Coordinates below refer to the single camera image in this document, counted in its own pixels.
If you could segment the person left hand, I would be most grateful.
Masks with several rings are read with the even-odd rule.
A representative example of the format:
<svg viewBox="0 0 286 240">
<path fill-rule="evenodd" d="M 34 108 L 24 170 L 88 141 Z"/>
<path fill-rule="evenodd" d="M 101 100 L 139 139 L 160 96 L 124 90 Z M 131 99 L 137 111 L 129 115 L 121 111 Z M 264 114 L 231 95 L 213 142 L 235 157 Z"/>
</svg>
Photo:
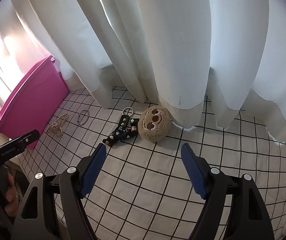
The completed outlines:
<svg viewBox="0 0 286 240">
<path fill-rule="evenodd" d="M 7 185 L 8 189 L 5 194 L 5 198 L 8 201 L 7 206 L 4 208 L 5 213 L 10 217 L 15 217 L 19 209 L 19 201 L 17 198 L 17 190 L 15 187 L 15 181 L 10 173 L 7 173 Z M 4 226 L 4 223 L 0 219 L 0 226 Z"/>
</svg>

